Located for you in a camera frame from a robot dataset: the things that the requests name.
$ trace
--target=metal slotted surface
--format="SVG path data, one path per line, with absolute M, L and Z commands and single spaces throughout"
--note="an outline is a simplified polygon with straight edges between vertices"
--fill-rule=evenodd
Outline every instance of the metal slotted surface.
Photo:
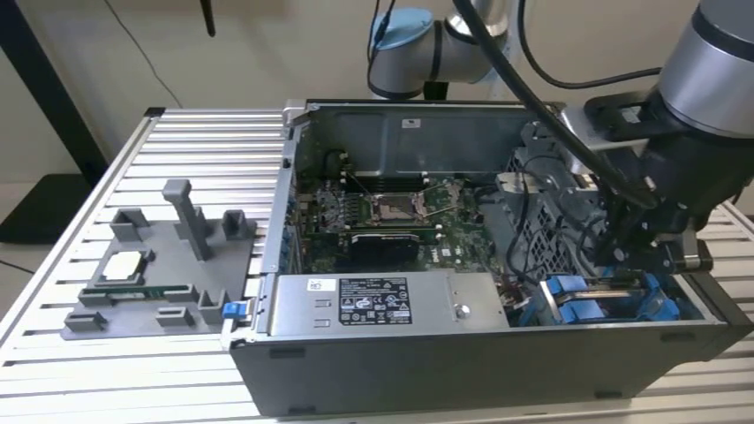
M 259 417 L 219 335 L 67 342 L 56 331 L 112 238 L 107 222 L 116 208 L 141 206 L 151 220 L 176 218 L 159 196 L 171 177 L 191 177 L 191 197 L 207 217 L 220 217 L 232 207 L 259 220 L 248 278 L 248 292 L 253 290 L 283 147 L 280 125 L 279 112 L 257 110 L 169 110 L 141 123 L 0 324 L 0 422 L 276 422 Z M 717 258 L 713 274 L 754 317 L 754 232 L 730 205 L 715 211 L 703 237 Z M 749 417 L 754 338 L 715 360 L 676 367 L 630 401 L 328 422 L 632 424 L 754 420 Z

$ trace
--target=white wall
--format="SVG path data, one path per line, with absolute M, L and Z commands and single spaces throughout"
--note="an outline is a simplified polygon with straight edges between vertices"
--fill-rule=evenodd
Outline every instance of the white wall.
M 184 107 L 279 108 L 288 98 L 367 98 L 368 0 L 111 0 Z M 149 106 L 173 106 L 101 0 L 19 2 L 95 133 L 115 151 Z M 438 17 L 450 1 L 411 0 Z M 452 87 L 460 99 L 487 86 Z
M 699 0 L 528 0 L 527 39 L 539 65 L 580 82 L 662 66 Z M 656 77 L 588 90 L 550 86 L 518 57 L 522 77 L 547 100 L 643 90 Z
M 0 183 L 77 172 L 35 98 L 0 50 Z

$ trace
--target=white sticker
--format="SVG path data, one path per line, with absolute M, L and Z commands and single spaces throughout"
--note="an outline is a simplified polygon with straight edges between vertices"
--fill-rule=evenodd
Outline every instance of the white sticker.
M 334 292 L 336 281 L 335 278 L 309 278 L 307 290 L 309 292 Z
M 420 119 L 403 119 L 400 121 L 400 126 L 403 128 L 420 128 L 422 127 L 422 120 Z

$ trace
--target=cable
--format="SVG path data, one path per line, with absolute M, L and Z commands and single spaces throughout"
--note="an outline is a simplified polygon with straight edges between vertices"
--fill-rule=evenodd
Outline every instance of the cable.
M 152 74 L 155 75 L 156 80 L 159 81 L 159 83 L 161 84 L 163 88 L 165 89 L 165 91 L 169 93 L 171 97 L 173 98 L 173 100 L 176 101 L 176 105 L 179 108 L 183 108 L 184 105 L 180 103 L 180 101 L 177 100 L 176 94 L 173 93 L 173 90 L 169 89 L 169 87 L 167 86 L 165 82 L 163 81 L 163 79 L 160 78 L 159 74 L 156 73 L 156 69 L 155 69 L 155 65 L 152 64 L 152 61 L 149 60 L 149 56 L 145 54 L 144 49 L 141 49 L 141 44 L 139 44 L 139 42 L 136 41 L 136 38 L 133 36 L 133 34 L 131 34 L 131 31 L 128 30 L 128 27 L 125 26 L 125 24 L 123 23 L 123 20 L 120 20 L 120 16 L 117 15 L 116 9 L 113 8 L 113 5 L 109 3 L 109 0 L 103 0 L 105 2 L 107 5 L 107 9 L 109 9 L 111 13 L 113 14 L 113 16 L 116 17 L 116 21 L 117 24 L 120 25 L 120 27 L 123 28 L 123 30 L 125 31 L 125 33 L 128 34 L 128 37 L 131 37 L 131 41 L 133 42 L 133 44 L 136 45 L 136 48 L 139 49 L 139 51 L 141 52 L 141 56 L 144 57 L 144 60 L 147 62 L 147 64 L 149 65 L 149 69 L 152 70 Z
M 554 161 L 558 161 L 560 163 L 563 163 L 563 158 L 560 156 L 554 156 L 554 155 L 534 155 L 531 156 L 526 162 L 523 162 L 523 165 L 520 165 L 520 169 L 524 170 L 527 168 L 527 165 L 535 161 L 536 159 L 552 159 Z
M 372 13 L 372 20 L 368 24 L 368 41 L 367 41 L 367 63 L 372 61 L 372 37 L 375 36 L 375 21 L 378 20 L 379 13 L 379 0 L 375 1 L 375 12 Z
M 528 276 L 526 270 L 518 269 L 516 265 L 514 264 L 514 251 L 516 250 L 518 241 L 520 239 L 520 235 L 523 234 L 528 217 L 528 185 L 523 173 L 520 173 L 520 182 L 523 185 L 523 198 L 520 200 L 520 212 L 518 213 L 516 231 L 514 233 L 514 238 L 510 240 L 510 244 L 507 245 L 506 263 L 510 270 L 514 271 L 514 275 L 522 282 L 536 285 L 538 282 L 534 280 L 534 278 L 531 278 L 531 276 Z
M 555 138 L 559 139 L 560 143 L 563 143 L 571 154 L 578 158 L 584 166 L 594 171 L 598 177 L 604 180 L 606 184 L 623 198 L 626 198 L 627 201 L 642 208 L 651 209 L 656 207 L 658 199 L 655 199 L 652 193 L 646 190 L 646 187 L 639 190 L 623 179 L 612 168 L 610 168 L 599 159 L 595 153 L 584 146 L 576 135 L 567 129 L 563 123 L 560 123 L 558 118 L 550 113 L 547 106 L 538 99 L 536 95 L 528 88 L 527 83 L 523 81 L 516 70 L 503 56 L 498 43 L 492 39 L 490 32 L 484 27 L 484 23 L 482 22 L 471 2 L 468 0 L 452 0 L 452 3 L 467 23 L 468 30 L 474 35 L 482 51 L 484 52 L 484 56 L 498 71 L 499 77 L 506 81 L 510 91 L 523 102 L 527 109 L 534 111 L 538 119 L 542 121 Z
M 592 237 L 596 237 L 596 233 L 594 231 L 591 231 L 591 227 L 594 227 L 595 224 L 602 220 L 604 220 L 604 216 L 596 216 L 596 217 L 591 218 L 591 220 L 587 222 L 586 229 L 580 232 L 580 236 L 578 237 L 578 243 L 576 243 L 578 264 L 584 269 L 584 271 L 587 271 L 590 274 L 592 274 L 592 276 L 594 276 L 594 273 L 591 272 L 591 267 L 587 265 L 587 262 L 586 262 L 586 259 L 584 259 L 584 242 L 587 241 L 587 230 L 591 232 Z
M 367 58 L 368 60 L 367 80 L 368 80 L 368 75 L 372 72 L 372 64 L 375 64 L 375 59 L 378 58 L 378 52 L 379 52 L 378 45 L 386 38 L 387 26 L 390 25 L 390 17 L 392 16 L 392 9 L 395 8 L 395 5 L 396 5 L 396 0 L 390 0 L 390 6 L 387 7 L 386 10 L 386 16 L 383 16 L 382 20 L 379 21 L 379 27 L 376 28 L 376 32 L 374 33 L 375 40 L 372 42 L 371 34 L 375 30 L 375 21 L 378 20 L 378 9 L 379 9 L 379 0 L 376 0 L 375 15 L 372 16 L 372 24 L 368 28 L 368 33 L 370 33 L 368 42 L 371 43 L 372 49 L 371 49 L 371 55 L 368 55 Z
M 518 39 L 520 41 L 520 49 L 523 51 L 523 56 L 527 58 L 528 64 L 534 69 L 534 72 L 538 73 L 539 77 L 552 86 L 558 88 L 564 88 L 566 90 L 580 90 L 583 88 L 594 88 L 608 86 L 610 84 L 615 84 L 618 82 L 635 80 L 636 78 L 651 77 L 659 74 L 662 68 L 650 68 L 642 71 L 634 71 L 628 73 L 623 73 L 614 77 L 607 77 L 603 79 L 595 79 L 594 81 L 586 82 L 566 82 L 560 81 L 559 79 L 552 78 L 544 69 L 539 66 L 534 55 L 531 54 L 531 50 L 528 48 L 528 41 L 527 41 L 527 30 L 524 27 L 524 9 L 527 7 L 527 0 L 518 0 L 518 15 L 516 15 L 516 24 L 518 24 Z
M 17 269 L 19 271 L 24 271 L 27 274 L 35 274 L 35 272 L 29 268 L 24 268 L 20 265 L 16 265 L 15 263 L 3 261 L 1 259 L 0 259 L 0 264 L 5 265 L 7 267 Z
M 531 233 L 531 237 L 528 238 L 527 256 L 526 256 L 526 259 L 523 261 L 524 272 L 527 272 L 527 270 L 528 270 L 528 258 L 534 256 L 534 246 L 535 246 L 534 241 L 535 241 L 538 235 L 544 233 L 544 231 L 554 231 L 554 230 L 550 227 L 539 227 L 538 230 Z

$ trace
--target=power supply label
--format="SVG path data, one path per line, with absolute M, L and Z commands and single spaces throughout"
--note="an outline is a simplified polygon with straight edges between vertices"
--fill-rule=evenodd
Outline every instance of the power supply label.
M 411 323 L 406 278 L 340 278 L 338 302 L 343 325 Z

